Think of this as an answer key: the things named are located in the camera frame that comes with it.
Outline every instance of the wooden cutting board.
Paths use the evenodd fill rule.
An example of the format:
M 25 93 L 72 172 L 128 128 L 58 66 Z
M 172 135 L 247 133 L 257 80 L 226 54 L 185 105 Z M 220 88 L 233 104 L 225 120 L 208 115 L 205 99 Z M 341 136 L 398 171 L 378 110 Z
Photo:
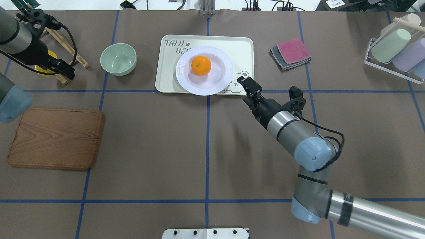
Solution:
M 29 108 L 6 161 L 14 167 L 86 170 L 99 151 L 105 115 L 99 110 Z

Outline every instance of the light green cylinder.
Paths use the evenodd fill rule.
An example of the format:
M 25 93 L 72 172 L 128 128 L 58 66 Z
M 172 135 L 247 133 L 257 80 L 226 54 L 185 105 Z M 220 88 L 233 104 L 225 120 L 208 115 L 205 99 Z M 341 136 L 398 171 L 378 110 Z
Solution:
M 411 38 L 408 31 L 398 29 L 380 40 L 372 48 L 372 55 L 379 62 L 387 63 L 409 43 Z

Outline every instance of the gray cloth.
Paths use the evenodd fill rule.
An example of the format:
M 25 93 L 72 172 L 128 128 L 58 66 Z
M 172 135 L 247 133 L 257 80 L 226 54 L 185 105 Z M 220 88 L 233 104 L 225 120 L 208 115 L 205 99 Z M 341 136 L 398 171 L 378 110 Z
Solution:
M 292 69 L 292 68 L 297 67 L 297 66 L 299 66 L 299 65 L 305 64 L 305 63 L 307 63 L 307 62 L 309 62 L 309 61 L 311 61 L 311 60 L 312 60 L 312 58 L 311 58 L 311 57 L 309 57 L 309 58 L 307 58 L 307 59 L 305 59 L 305 60 L 302 60 L 302 61 L 299 61 L 299 62 L 295 62 L 295 63 L 288 64 L 288 63 L 286 63 L 286 62 L 285 62 L 285 60 L 283 59 L 283 57 L 282 57 L 282 55 L 280 54 L 279 49 L 278 49 L 278 47 L 277 47 L 277 46 L 274 46 L 273 48 L 270 48 L 270 53 L 272 54 L 273 59 L 276 61 L 276 63 L 280 66 L 280 68 L 281 68 L 282 70 L 289 70 L 289 69 Z

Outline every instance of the metal bracket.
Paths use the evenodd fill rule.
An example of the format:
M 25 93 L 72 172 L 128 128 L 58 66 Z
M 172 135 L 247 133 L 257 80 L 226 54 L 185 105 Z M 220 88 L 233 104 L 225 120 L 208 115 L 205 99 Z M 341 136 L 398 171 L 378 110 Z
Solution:
M 215 15 L 215 0 L 198 0 L 201 15 Z
M 162 239 L 249 239 L 249 229 L 217 228 L 217 229 L 168 229 Z

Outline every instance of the lavender cylinder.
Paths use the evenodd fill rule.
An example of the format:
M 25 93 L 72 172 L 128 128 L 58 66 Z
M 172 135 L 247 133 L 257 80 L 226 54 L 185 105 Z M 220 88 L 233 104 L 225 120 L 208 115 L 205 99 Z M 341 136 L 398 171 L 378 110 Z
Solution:
M 408 71 L 425 59 L 425 38 L 406 46 L 393 58 L 393 64 L 401 71 Z

